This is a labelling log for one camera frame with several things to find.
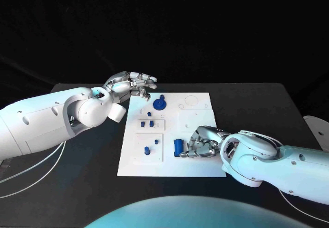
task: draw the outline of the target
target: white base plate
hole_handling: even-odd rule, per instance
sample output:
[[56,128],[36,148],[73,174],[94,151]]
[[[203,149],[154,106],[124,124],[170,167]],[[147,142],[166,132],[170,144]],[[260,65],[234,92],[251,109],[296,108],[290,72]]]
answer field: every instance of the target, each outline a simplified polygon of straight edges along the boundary
[[[153,101],[164,95],[166,108],[154,110]],[[209,93],[150,93],[150,101],[130,98],[122,138],[118,176],[226,177],[221,157],[180,158],[173,156],[174,139],[186,143],[197,126],[216,127]]]

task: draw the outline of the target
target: blue object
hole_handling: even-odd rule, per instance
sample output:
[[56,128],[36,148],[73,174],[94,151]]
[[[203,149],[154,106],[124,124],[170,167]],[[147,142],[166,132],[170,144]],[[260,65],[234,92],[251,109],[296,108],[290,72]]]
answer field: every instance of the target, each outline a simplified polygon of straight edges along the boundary
[[156,110],[158,110],[158,111],[160,110],[164,110],[164,108],[166,108],[166,101],[164,101],[164,96],[163,95],[160,95],[160,98],[154,100],[154,102],[153,102],[153,108]]
[[143,200],[115,209],[86,226],[108,227],[310,228],[287,216],[251,204],[203,196],[166,196]]
[[146,155],[150,155],[150,153],[151,153],[147,146],[146,146],[146,148],[144,148],[144,153],[146,153]]
[[173,144],[174,144],[173,156],[179,157],[179,154],[183,152],[183,140],[182,139],[174,139],[173,140]]

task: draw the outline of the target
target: white robotic forearm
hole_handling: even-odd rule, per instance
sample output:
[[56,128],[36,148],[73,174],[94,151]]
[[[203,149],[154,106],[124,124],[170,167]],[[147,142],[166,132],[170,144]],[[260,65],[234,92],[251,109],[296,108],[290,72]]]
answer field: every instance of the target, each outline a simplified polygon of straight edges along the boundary
[[131,95],[150,99],[144,87],[156,78],[120,72],[102,87],[75,88],[21,100],[0,110],[0,160],[39,152],[96,127],[120,122],[125,109],[117,104]]
[[197,127],[187,147],[180,157],[212,157],[219,153],[222,170],[244,185],[258,187],[267,181],[284,193],[329,204],[329,153],[277,147],[248,131],[229,134],[208,126]]

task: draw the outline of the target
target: blue knob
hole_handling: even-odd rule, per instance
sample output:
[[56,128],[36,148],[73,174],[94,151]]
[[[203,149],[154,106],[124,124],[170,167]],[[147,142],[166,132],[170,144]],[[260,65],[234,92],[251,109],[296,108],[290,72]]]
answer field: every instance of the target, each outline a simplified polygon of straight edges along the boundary
[[164,108],[166,108],[166,101],[164,101],[164,96],[163,95],[160,95],[160,98],[154,100],[154,102],[153,102],[153,108],[156,110],[158,110],[158,111],[160,110],[164,110]]
[[146,148],[144,148],[144,153],[146,153],[146,155],[150,155],[150,153],[151,153],[147,146],[146,146]]

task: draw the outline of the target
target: black table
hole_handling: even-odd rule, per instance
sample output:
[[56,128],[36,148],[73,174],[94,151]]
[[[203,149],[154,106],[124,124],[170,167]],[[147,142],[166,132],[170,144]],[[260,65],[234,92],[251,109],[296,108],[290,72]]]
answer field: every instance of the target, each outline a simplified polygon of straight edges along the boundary
[[[57,84],[52,92],[99,85]],[[235,133],[251,130],[285,145],[320,149],[281,84],[158,84],[156,92],[209,92],[216,125]],[[0,226],[82,227],[98,217],[144,199],[199,195],[236,200],[272,210],[313,227],[326,223],[309,218],[285,203],[277,188],[262,183],[244,186],[226,178],[117,177],[125,117],[109,119],[66,143],[62,159],[47,177],[29,190],[0,199]],[[13,158],[4,177],[33,165],[50,150]],[[59,153],[24,175],[0,186],[0,195],[20,190],[42,175]],[[298,197],[290,202],[329,220],[329,206]]]

